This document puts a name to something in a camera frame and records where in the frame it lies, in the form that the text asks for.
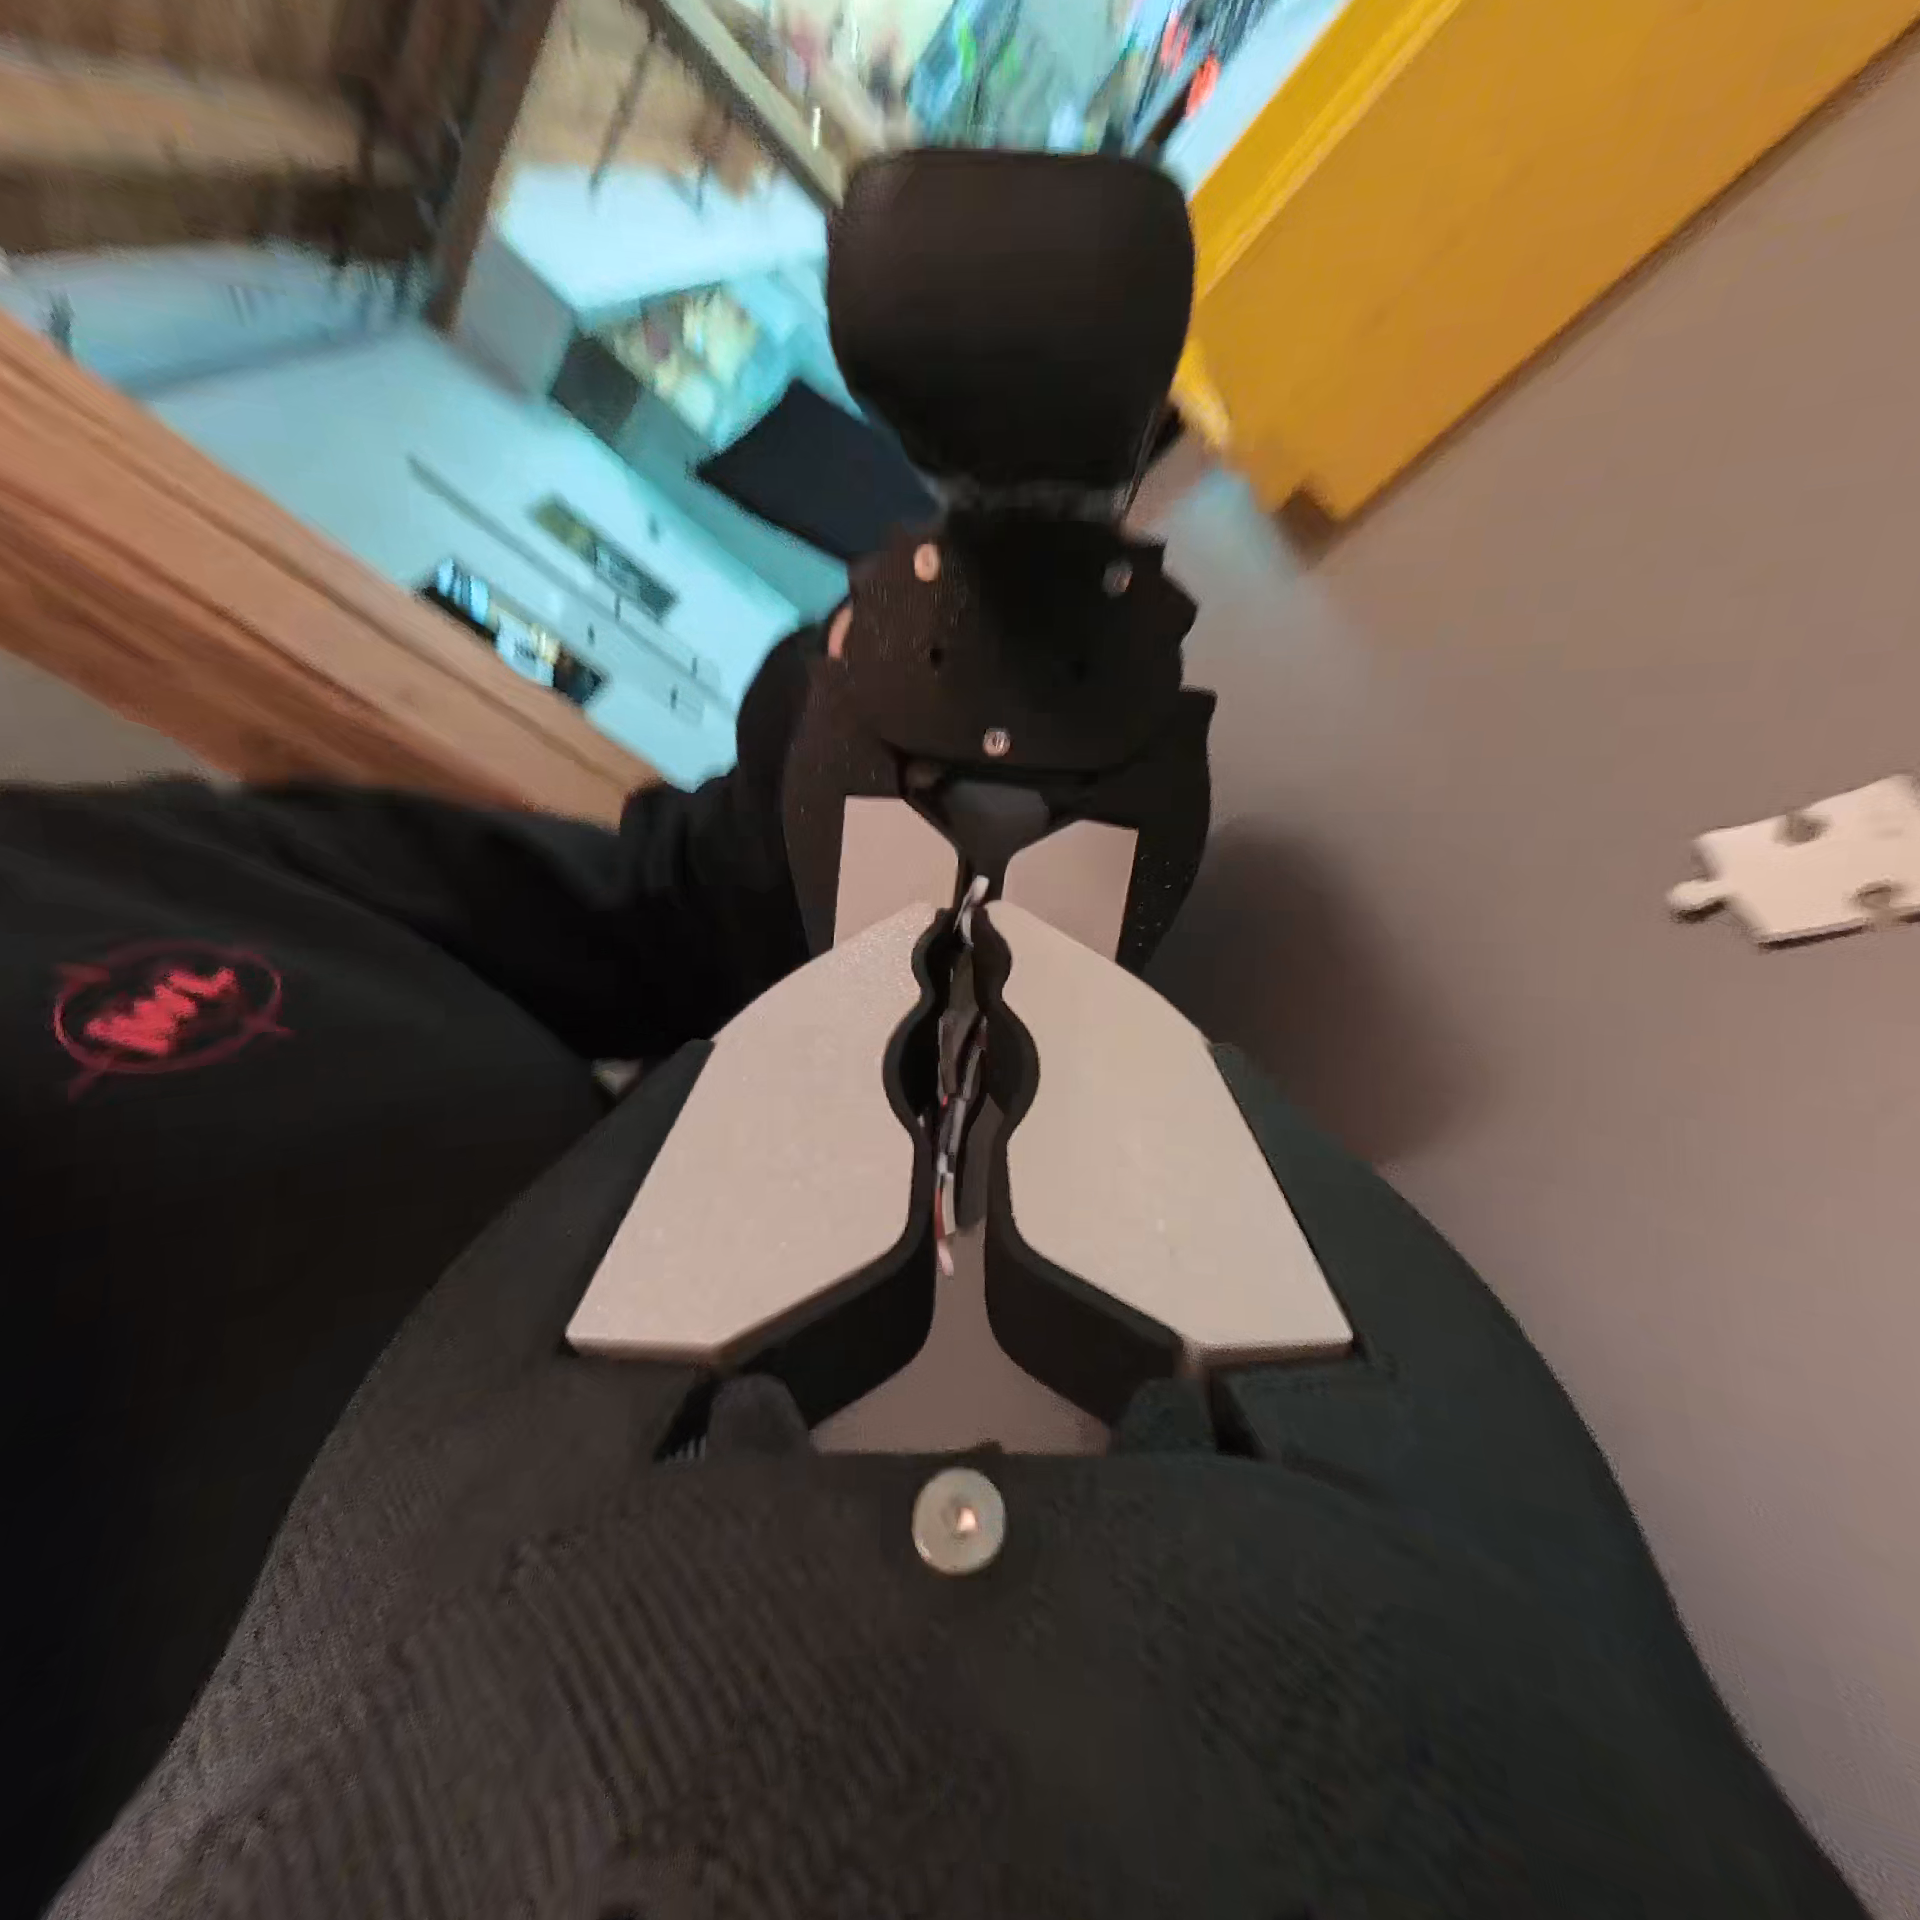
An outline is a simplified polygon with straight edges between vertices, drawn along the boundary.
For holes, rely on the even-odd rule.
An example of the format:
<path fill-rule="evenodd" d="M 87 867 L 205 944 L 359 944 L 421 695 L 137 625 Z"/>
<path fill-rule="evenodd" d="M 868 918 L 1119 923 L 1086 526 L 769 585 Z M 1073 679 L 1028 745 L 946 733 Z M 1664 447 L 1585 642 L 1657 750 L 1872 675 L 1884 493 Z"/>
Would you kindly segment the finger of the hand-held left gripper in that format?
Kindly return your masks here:
<path fill-rule="evenodd" d="M 1004 902 L 1118 963 L 1133 871 L 1133 829 L 1065 823 L 1007 858 Z"/>
<path fill-rule="evenodd" d="M 908 909 L 953 909 L 961 858 L 908 800 L 846 800 L 839 853 L 839 944 Z"/>

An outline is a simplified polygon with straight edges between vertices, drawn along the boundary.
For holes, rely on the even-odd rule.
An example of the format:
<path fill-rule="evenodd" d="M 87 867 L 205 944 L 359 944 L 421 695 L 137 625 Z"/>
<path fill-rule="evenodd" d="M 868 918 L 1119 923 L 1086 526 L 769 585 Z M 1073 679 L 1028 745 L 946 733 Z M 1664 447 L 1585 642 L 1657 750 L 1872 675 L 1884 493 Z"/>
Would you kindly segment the black hooded sweatshirt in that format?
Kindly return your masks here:
<path fill-rule="evenodd" d="M 224 1530 L 599 1115 L 620 867 L 364 786 L 4 786 L 4 1915 L 199 1689 Z"/>

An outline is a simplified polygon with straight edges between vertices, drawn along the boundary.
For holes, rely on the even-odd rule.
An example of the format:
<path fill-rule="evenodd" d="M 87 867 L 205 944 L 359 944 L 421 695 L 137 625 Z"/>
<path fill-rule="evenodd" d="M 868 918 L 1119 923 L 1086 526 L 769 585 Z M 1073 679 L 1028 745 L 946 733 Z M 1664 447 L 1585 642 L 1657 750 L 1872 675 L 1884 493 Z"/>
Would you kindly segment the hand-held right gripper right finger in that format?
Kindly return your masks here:
<path fill-rule="evenodd" d="M 1113 1426 L 1160 1381 L 1352 1351 L 1205 1034 L 1017 903 L 975 920 L 992 1142 L 982 1305 L 1006 1358 Z"/>

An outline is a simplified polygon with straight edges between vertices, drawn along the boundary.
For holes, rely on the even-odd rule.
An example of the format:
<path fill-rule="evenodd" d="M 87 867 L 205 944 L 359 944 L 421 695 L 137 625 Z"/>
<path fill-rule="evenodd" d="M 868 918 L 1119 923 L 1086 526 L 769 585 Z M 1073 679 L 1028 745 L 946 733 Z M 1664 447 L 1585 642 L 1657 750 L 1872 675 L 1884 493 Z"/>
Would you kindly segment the person's left forearm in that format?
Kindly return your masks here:
<path fill-rule="evenodd" d="M 781 639 L 735 714 L 735 762 L 628 795 L 614 831 L 556 829 L 544 1019 L 596 1061 L 705 1040 L 809 957 L 784 848 L 784 771 L 825 627 Z"/>

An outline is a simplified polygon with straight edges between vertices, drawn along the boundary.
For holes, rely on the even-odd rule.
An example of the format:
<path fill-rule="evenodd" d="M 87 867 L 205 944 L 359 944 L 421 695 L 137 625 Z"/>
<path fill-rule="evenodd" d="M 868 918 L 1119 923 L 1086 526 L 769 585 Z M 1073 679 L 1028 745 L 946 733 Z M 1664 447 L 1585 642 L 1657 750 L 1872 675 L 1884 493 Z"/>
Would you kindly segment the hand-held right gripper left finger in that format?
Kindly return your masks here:
<path fill-rule="evenodd" d="M 936 1023 L 936 937 L 905 905 L 722 1029 L 566 1322 L 575 1354 L 772 1377 L 809 1419 L 911 1362 L 936 1257 L 903 1058 Z"/>

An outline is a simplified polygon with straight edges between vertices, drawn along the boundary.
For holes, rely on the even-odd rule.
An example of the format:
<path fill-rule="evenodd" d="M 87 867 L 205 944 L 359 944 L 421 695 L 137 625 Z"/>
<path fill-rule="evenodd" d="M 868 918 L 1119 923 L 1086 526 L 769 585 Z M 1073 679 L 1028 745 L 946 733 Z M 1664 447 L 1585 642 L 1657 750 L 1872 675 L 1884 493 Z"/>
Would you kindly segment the colourful curved puzzle ball section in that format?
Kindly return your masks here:
<path fill-rule="evenodd" d="M 933 1255 L 941 1280 L 956 1274 L 958 1194 L 986 1055 L 986 1019 L 975 995 L 974 961 L 989 891 L 986 874 L 964 874 L 943 949 L 943 992 L 934 1024 L 934 1099 L 927 1118 Z"/>

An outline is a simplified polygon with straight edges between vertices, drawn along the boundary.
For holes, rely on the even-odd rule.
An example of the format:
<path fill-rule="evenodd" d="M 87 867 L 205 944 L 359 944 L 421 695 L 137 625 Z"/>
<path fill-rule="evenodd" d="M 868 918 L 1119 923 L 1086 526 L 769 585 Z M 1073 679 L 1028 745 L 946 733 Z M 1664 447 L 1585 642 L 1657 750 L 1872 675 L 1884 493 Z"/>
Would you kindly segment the wooden beam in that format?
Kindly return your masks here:
<path fill-rule="evenodd" d="M 4 651 L 246 783 L 614 826 L 660 775 L 135 401 L 1 322 Z"/>

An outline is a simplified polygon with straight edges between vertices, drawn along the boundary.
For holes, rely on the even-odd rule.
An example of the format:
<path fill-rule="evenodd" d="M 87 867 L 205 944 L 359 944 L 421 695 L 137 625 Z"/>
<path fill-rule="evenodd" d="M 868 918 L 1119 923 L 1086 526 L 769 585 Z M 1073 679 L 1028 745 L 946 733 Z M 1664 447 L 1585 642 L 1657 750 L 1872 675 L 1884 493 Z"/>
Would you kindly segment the dark flat panel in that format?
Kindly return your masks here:
<path fill-rule="evenodd" d="M 833 560 L 862 560 L 936 512 L 885 427 L 798 377 L 692 474 L 745 514 Z"/>

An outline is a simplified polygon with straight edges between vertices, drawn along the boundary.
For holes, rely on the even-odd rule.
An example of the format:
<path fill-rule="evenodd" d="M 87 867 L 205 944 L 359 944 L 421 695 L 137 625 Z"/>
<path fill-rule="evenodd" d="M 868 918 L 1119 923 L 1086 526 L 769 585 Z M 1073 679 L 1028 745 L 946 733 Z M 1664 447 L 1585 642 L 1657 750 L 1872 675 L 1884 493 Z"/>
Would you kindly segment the yellow plastic bin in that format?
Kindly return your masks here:
<path fill-rule="evenodd" d="M 1914 13 L 1278 5 L 1165 152 L 1183 426 L 1268 510 L 1358 514 Z"/>

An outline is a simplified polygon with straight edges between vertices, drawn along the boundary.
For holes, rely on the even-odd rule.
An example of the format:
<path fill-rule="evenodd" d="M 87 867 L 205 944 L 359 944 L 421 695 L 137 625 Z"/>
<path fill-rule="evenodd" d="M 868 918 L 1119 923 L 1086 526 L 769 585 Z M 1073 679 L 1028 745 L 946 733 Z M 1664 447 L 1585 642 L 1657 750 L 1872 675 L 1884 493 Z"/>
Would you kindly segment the white jigsaw puzzle piece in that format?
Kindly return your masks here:
<path fill-rule="evenodd" d="M 1730 914 L 1762 946 L 1918 921 L 1918 783 L 1878 783 L 1702 832 L 1666 894 L 1684 921 Z"/>

